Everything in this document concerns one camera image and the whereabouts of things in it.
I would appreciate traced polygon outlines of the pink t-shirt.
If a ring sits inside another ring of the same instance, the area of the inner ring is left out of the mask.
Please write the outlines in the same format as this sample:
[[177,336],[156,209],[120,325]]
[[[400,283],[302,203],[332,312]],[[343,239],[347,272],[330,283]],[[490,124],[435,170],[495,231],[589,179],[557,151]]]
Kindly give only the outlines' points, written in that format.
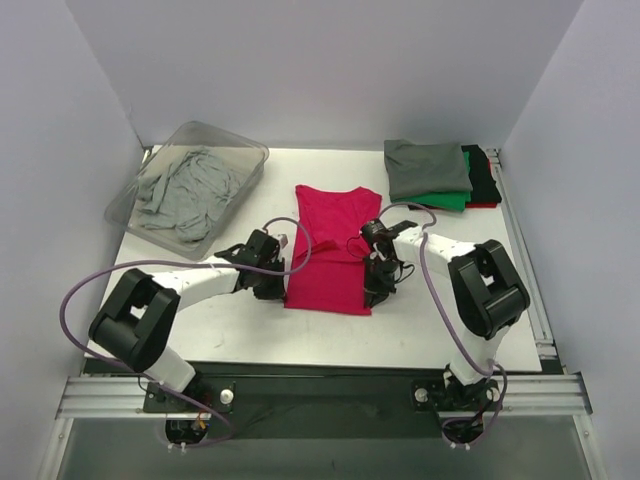
[[360,228],[377,217],[382,197],[364,187],[327,192],[295,187],[299,222],[285,306],[346,315],[368,316],[363,258],[369,249]]

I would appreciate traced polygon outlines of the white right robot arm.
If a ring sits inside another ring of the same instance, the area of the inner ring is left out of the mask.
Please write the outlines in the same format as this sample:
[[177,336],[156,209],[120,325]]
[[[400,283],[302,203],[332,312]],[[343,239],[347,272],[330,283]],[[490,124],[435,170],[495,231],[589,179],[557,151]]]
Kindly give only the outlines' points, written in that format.
[[[407,268],[422,269],[429,293],[458,352],[447,366],[443,395],[448,404],[465,408],[479,395],[478,383],[497,369],[502,339],[530,306],[530,296],[504,246],[453,240],[429,233],[405,220],[386,227],[374,219],[361,237],[370,253],[364,257],[364,304],[372,308],[396,292]],[[439,299],[431,274],[451,282],[463,333],[457,334]]]

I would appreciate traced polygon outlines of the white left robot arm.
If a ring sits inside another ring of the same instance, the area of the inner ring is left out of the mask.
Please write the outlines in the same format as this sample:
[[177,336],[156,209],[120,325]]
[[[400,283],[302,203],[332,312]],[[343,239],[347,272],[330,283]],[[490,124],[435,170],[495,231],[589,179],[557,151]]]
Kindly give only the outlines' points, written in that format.
[[182,412],[195,409],[202,387],[196,370],[168,346],[177,313],[214,296],[251,290],[259,300],[285,298],[284,234],[255,230],[244,244],[209,257],[196,268],[123,273],[89,328],[89,338],[137,373],[167,386]]

